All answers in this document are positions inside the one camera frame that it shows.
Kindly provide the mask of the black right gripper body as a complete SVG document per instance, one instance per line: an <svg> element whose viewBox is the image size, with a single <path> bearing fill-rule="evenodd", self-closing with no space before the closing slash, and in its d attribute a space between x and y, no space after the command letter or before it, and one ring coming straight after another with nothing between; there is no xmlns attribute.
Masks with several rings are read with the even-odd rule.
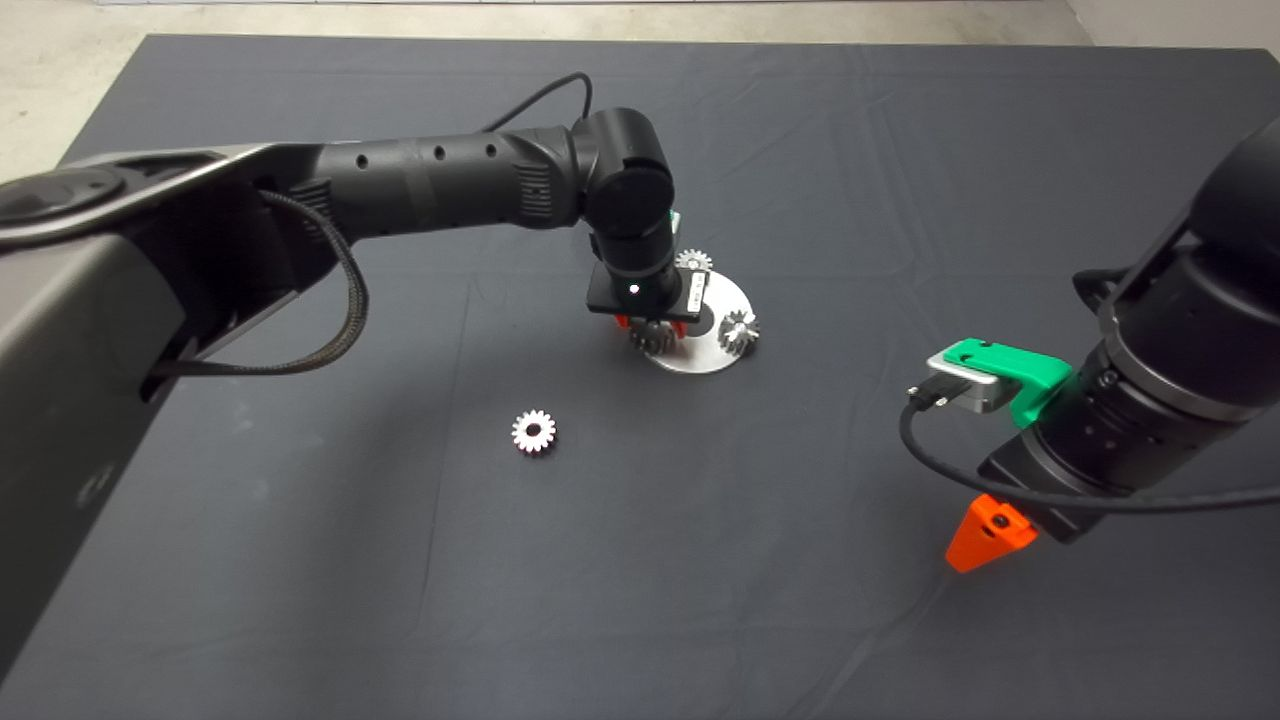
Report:
<svg viewBox="0 0 1280 720"><path fill-rule="evenodd" d="M1014 438L998 446L978 466L978 477L1046 495L1066 495L1082 498L1123 498L1132 492L1097 486L1079 477L1059 461L1032 429L1020 430ZM1060 544L1071 544L1097 527L1103 515L1082 510L1033 506L1021 501L1002 498L1025 515L1037 529Z"/></svg>

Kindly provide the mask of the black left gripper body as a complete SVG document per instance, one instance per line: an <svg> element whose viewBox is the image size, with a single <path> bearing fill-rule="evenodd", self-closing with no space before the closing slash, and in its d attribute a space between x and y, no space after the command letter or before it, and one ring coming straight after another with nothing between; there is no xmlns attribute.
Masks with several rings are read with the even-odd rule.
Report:
<svg viewBox="0 0 1280 720"><path fill-rule="evenodd" d="M590 313L648 322L698 322L704 305L707 272L676 265L650 275L622 275L595 265L586 292Z"/></svg>

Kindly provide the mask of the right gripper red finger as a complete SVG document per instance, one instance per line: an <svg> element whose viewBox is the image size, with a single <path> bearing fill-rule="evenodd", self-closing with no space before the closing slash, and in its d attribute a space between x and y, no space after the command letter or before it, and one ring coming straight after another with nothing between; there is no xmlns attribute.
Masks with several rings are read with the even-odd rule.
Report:
<svg viewBox="0 0 1280 720"><path fill-rule="evenodd" d="M945 552L952 570L969 573L1016 553L1039 537L1033 521L992 495L975 497Z"/></svg>

